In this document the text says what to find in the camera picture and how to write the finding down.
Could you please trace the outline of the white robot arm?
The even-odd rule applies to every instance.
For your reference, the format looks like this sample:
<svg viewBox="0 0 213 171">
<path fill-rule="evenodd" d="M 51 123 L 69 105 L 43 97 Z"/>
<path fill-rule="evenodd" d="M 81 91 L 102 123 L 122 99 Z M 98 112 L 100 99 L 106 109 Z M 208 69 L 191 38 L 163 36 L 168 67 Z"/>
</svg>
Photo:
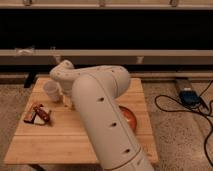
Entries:
<svg viewBox="0 0 213 171">
<path fill-rule="evenodd" d="M 105 171 L 154 171 L 116 99 L 130 86 L 122 66 L 76 69 L 67 60 L 50 71 L 62 92 L 71 98 Z"/>
</svg>

